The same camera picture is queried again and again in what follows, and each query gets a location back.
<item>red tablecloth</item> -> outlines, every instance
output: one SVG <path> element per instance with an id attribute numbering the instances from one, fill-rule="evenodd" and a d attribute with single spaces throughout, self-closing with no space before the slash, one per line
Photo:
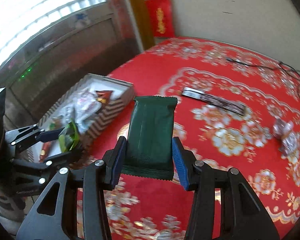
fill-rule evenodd
<path id="1" fill-rule="evenodd" d="M 277 66 L 275 60 L 247 49 L 179 38 L 151 48 L 109 76 L 134 83 L 138 96 L 178 97 L 174 136 L 179 136 L 197 159 L 213 168 L 238 168 L 283 237 L 300 216 L 299 82 L 284 72 L 229 63 L 225 57 Z M 247 114 L 240 117 L 180 97 L 183 87 L 241 101 L 249 107 Z M 95 140 L 94 158 L 101 158 L 106 150 L 112 149 L 120 135 L 127 136 L 132 109 L 133 102 Z M 298 150 L 289 159 L 281 159 L 280 143 L 270 134 L 275 116 L 293 121 L 294 131 L 298 133 Z M 105 192 L 113 239 L 182 240 L 193 193 L 183 190 L 177 174 L 173 181 L 121 177 L 114 191 Z M 220 228 L 219 192 L 215 193 L 214 237 Z"/>

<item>green wrapper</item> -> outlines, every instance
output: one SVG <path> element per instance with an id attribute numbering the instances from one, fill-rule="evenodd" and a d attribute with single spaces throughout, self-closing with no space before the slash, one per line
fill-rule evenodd
<path id="1" fill-rule="evenodd" d="M 59 134 L 59 144 L 61 152 L 71 151 L 77 146 L 80 136 L 78 132 L 77 125 L 75 122 L 71 121 L 66 125 L 66 127 Z"/>
<path id="2" fill-rule="evenodd" d="M 135 97 L 122 173 L 173 179 L 172 134 L 174 97 Z"/>

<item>white wall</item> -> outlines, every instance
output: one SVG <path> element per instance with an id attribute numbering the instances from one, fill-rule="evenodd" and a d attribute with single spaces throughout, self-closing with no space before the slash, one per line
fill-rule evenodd
<path id="1" fill-rule="evenodd" d="M 172 1 L 176 35 L 235 44 L 300 69 L 300 15 L 290 0 Z"/>

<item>red envelope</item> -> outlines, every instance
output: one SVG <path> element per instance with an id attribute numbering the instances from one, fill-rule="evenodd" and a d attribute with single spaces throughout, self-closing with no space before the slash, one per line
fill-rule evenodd
<path id="1" fill-rule="evenodd" d="M 146 5 L 154 37 L 175 37 L 171 0 L 147 0 Z"/>

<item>wire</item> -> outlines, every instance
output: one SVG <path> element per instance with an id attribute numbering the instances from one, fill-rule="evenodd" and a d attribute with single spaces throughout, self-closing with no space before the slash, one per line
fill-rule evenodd
<path id="1" fill-rule="evenodd" d="M 244 62 L 241 62 L 239 60 L 235 60 L 235 59 L 232 59 L 232 58 L 229 58 L 229 57 L 226 57 L 226 60 L 229 61 L 229 62 L 234 62 L 234 63 L 238 63 L 238 64 L 241 64 L 241 65 L 244 65 L 244 66 L 247 66 L 247 67 L 257 67 L 257 68 L 266 68 L 266 69 L 270 69 L 270 70 L 282 70 L 284 71 L 287 75 L 289 75 L 290 77 L 298 80 L 300 82 L 300 70 L 296 70 L 295 68 L 289 66 L 288 64 L 285 64 L 281 61 L 279 61 L 278 63 L 278 66 L 279 67 L 275 67 L 275 68 L 271 68 L 271 67 L 267 67 L 267 66 L 263 66 L 263 65 L 251 65 L 251 64 L 247 64 L 247 63 L 244 63 Z M 298 85 L 297 87 L 297 93 L 298 93 L 298 97 L 300 99 L 300 85 Z"/>

